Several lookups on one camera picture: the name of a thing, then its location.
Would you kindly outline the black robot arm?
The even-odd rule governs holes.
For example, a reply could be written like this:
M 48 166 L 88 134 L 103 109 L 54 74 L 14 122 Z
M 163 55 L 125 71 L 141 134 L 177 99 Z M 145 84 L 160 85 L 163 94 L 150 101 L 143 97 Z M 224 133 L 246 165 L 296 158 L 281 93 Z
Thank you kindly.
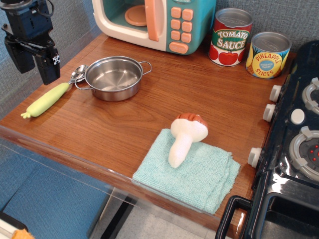
M 54 5 L 50 0 L 2 0 L 8 23 L 4 43 L 20 73 L 38 68 L 44 85 L 60 77 L 60 57 L 50 37 Z

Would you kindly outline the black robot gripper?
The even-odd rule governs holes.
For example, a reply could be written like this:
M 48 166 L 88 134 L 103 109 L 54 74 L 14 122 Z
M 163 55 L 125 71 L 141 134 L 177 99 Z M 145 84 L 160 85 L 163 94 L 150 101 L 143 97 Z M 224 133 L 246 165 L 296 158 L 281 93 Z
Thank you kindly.
M 55 43 L 49 36 L 53 29 L 52 2 L 2 2 L 8 23 L 2 27 L 6 32 L 5 46 L 17 70 L 24 74 L 35 68 L 31 53 L 44 85 L 60 78 L 60 57 Z M 31 49 L 26 51 L 21 44 Z

